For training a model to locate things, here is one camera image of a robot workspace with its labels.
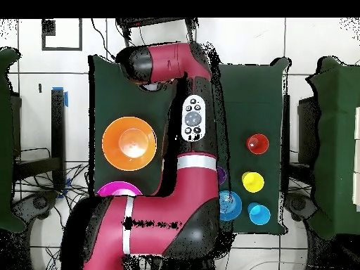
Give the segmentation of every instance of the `cyan cup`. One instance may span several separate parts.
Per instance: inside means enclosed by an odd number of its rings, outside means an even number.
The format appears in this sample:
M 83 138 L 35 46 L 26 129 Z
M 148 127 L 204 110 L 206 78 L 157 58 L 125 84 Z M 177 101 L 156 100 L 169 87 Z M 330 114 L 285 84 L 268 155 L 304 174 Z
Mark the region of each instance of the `cyan cup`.
M 250 220 L 258 226 L 267 224 L 270 220 L 270 210 L 259 203 L 250 203 L 247 211 L 249 212 Z

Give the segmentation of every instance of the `table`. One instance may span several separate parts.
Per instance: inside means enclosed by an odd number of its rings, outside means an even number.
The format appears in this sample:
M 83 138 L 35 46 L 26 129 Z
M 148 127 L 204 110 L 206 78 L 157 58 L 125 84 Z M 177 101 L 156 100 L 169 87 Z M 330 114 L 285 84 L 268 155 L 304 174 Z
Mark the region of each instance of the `table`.
M 153 194 L 158 188 L 161 175 L 161 143 L 167 112 L 172 99 L 172 87 L 156 92 L 140 90 L 128 82 L 118 65 L 98 56 L 94 60 L 95 77 L 95 173 L 94 188 L 111 181 L 128 181 L 144 195 Z M 283 72 L 288 67 L 286 58 L 275 60 L 271 65 L 220 65 L 224 109 L 221 108 L 219 90 L 213 86 L 215 101 L 219 165 L 226 168 L 230 183 L 220 190 L 231 187 L 243 201 L 243 211 L 233 220 L 233 232 L 283 234 L 285 227 L 278 223 L 278 206 L 281 179 L 281 120 L 283 112 Z M 229 136 L 230 157 L 226 154 L 224 111 Z M 114 168 L 103 156 L 101 140 L 106 127 L 124 116 L 140 117 L 149 123 L 157 136 L 157 152 L 151 163 L 135 172 Z M 253 155 L 245 146 L 252 134 L 266 134 L 270 141 L 268 151 Z M 255 194 L 248 193 L 241 183 L 246 171 L 259 172 L 265 179 L 264 188 Z M 251 202 L 265 204 L 271 211 L 271 220 L 263 226 L 255 226 L 248 218 L 247 206 Z

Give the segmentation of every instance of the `magenta bowl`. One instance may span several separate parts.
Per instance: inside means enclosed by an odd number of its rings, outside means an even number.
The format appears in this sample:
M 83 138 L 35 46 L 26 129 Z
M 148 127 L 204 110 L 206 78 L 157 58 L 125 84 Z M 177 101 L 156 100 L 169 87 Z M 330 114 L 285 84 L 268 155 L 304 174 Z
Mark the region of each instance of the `magenta bowl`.
M 135 195 L 142 195 L 136 186 L 125 181 L 110 182 L 101 187 L 98 194 L 101 197 L 106 197 L 108 195 L 129 195 L 131 197 L 134 197 Z

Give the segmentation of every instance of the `red robot arm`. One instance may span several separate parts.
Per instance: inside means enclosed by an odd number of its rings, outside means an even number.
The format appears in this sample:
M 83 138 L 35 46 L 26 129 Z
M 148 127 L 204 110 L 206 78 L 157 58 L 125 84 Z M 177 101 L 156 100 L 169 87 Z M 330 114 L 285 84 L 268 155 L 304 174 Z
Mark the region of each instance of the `red robot arm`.
M 219 229 L 217 137 L 211 72 L 201 46 L 125 48 L 116 61 L 136 84 L 175 79 L 162 181 L 153 196 L 99 200 L 84 242 L 83 270 L 124 270 L 130 254 L 204 257 Z

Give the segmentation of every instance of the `white stripe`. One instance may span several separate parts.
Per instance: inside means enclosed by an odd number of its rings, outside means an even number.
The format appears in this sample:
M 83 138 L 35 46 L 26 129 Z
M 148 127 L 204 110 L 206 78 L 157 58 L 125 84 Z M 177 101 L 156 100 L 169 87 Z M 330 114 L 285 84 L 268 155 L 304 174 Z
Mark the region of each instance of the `white stripe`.
M 177 159 L 177 169 L 187 167 L 203 167 L 207 169 L 217 170 L 217 160 L 206 155 L 184 155 Z
M 124 222 L 127 217 L 132 215 L 132 209 L 134 206 L 134 198 L 127 197 L 127 206 L 125 207 L 125 215 L 124 215 Z M 122 251 L 124 254 L 130 253 L 130 231 L 125 230 L 125 226 L 122 226 Z

